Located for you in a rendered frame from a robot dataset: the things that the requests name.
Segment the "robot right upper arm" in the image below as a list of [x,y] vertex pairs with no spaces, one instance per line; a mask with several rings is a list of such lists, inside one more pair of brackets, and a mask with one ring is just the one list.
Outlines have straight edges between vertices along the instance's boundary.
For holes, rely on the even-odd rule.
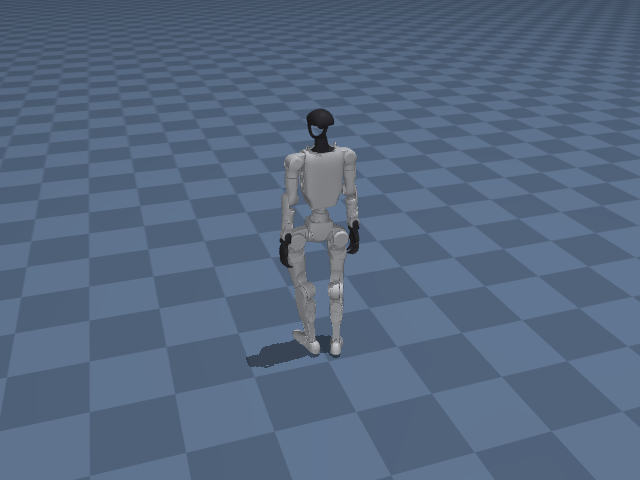
[[345,183],[342,184],[342,194],[345,196],[354,195],[356,193],[356,153],[347,147],[340,147],[344,154],[343,177]]

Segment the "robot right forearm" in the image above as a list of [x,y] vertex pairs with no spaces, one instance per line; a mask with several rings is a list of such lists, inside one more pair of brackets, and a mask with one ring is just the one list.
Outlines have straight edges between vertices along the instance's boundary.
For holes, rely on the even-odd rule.
[[[355,184],[355,188],[356,188],[356,184]],[[351,228],[353,228],[352,223],[355,220],[357,220],[360,224],[360,221],[358,219],[357,202],[358,202],[358,194],[357,194],[357,188],[356,188],[356,193],[354,195],[349,195],[345,197],[347,225],[350,226]]]

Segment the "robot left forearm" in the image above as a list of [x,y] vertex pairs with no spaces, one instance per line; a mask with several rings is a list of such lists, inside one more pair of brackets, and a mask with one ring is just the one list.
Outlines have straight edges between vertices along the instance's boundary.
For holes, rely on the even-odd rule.
[[293,238],[295,209],[289,206],[289,200],[286,194],[282,194],[281,196],[281,206],[282,206],[282,210],[281,210],[282,221],[281,221],[280,238],[285,240],[285,235],[288,233],[290,233]]

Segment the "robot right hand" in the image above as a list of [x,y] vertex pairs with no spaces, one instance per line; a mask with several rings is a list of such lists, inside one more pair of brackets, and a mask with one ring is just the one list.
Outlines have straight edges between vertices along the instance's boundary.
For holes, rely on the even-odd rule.
[[353,221],[352,226],[353,228],[348,226],[348,229],[350,230],[348,235],[350,238],[350,245],[346,249],[349,250],[351,248],[350,251],[347,252],[349,254],[355,254],[359,249],[359,222],[357,220]]

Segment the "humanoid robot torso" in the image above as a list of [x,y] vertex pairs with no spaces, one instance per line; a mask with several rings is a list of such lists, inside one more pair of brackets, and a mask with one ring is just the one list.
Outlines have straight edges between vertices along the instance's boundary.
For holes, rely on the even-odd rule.
[[308,229],[307,242],[330,241],[333,236],[334,224],[326,208],[335,206],[342,192],[344,154],[336,142],[330,146],[335,148],[333,152],[312,152],[313,147],[308,145],[300,151],[305,154],[299,170],[300,189],[312,209],[304,222]]

